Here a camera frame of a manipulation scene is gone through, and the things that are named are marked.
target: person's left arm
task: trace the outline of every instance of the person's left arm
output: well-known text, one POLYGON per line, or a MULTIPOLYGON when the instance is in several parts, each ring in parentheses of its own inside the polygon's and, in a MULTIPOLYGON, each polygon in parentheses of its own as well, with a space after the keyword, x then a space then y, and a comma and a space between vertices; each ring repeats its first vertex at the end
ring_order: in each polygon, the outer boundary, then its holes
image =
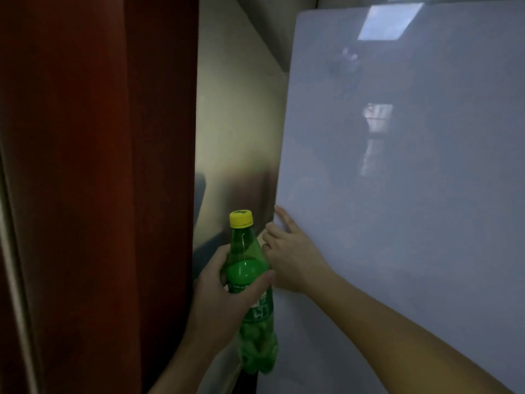
POLYGON ((200 273, 184 337, 148 394, 195 393, 215 356, 232 341, 246 312, 272 283, 275 272, 267 271, 242 293, 228 293, 220 282, 228 251, 229 245, 221 246, 200 273))

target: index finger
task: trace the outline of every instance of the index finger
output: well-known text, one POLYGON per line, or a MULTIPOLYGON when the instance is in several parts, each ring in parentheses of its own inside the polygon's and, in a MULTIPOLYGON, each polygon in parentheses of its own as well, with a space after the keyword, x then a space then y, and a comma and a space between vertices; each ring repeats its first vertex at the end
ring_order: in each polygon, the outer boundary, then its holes
POLYGON ((294 220, 292 220, 292 217, 288 215, 285 209, 283 209, 281 206, 275 205, 274 207, 275 212, 281 219, 285 222, 285 224, 288 226, 288 229, 290 229, 291 233, 297 233, 301 231, 301 228, 295 223, 294 220))
POLYGON ((219 246, 213 257, 208 262, 206 268, 213 273, 220 273, 220 269, 223 267, 228 256, 230 245, 219 246))

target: hand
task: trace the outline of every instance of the hand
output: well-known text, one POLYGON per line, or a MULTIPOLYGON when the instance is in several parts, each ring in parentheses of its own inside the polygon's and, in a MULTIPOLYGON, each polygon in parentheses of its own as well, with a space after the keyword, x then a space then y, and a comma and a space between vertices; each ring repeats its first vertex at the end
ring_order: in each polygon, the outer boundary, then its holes
POLYGON ((228 293, 220 283, 220 269, 229 245, 221 246, 195 284, 184 340, 200 343, 215 356, 232 341, 250 307, 268 289, 275 276, 266 271, 239 294, 228 293))
POLYGON ((286 211, 279 206, 275 206, 275 211, 290 233, 273 223, 266 224, 267 232, 262 237, 266 244, 262 251, 276 272, 276 286, 304 293, 306 285, 315 279, 316 271, 330 267, 312 240, 286 211))

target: person's left hand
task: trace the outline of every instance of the person's left hand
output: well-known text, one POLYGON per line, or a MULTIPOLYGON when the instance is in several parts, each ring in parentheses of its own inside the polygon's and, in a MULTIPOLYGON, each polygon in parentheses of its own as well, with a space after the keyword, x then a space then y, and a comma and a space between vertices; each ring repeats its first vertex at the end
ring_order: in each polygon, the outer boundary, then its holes
POLYGON ((186 340, 196 340, 213 356, 232 341, 244 316, 275 276, 274 271, 266 271, 243 292, 228 293, 220 283, 220 269, 228 251, 229 245, 219 247, 200 273, 184 334, 186 340))

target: person's right arm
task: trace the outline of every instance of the person's right arm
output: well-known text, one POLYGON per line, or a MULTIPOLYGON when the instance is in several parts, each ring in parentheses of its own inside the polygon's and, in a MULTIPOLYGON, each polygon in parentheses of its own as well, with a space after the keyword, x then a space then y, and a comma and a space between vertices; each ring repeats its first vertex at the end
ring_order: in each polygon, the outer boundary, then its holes
POLYGON ((421 326, 338 276, 280 207, 290 233, 267 225, 276 286, 311 298, 361 351, 390 394, 509 393, 500 381, 421 326))

